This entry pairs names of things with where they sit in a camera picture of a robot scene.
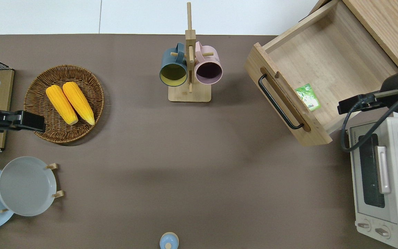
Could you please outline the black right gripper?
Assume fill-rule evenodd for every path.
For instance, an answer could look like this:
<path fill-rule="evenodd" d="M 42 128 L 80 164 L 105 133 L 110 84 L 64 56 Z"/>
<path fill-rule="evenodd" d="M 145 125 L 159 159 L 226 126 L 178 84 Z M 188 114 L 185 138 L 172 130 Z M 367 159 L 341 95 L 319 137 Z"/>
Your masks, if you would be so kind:
<path fill-rule="evenodd" d="M 357 104 L 358 106 L 353 110 L 353 112 L 356 111 L 371 111 L 373 109 L 378 109 L 381 108 L 381 102 L 376 101 L 375 99 L 375 94 L 377 92 L 370 92 L 367 94 L 359 94 L 352 96 L 350 98 L 347 98 L 345 100 L 342 100 L 339 102 L 337 106 L 338 114 L 346 114 L 348 113 L 351 108 Z"/>

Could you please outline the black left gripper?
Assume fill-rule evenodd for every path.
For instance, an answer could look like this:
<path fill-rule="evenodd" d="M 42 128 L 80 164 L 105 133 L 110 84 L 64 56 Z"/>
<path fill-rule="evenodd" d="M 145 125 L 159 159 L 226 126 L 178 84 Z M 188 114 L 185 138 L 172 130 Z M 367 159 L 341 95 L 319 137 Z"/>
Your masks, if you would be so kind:
<path fill-rule="evenodd" d="M 0 111 L 0 132 L 6 130 L 44 133 L 46 131 L 45 118 L 24 110 Z"/>

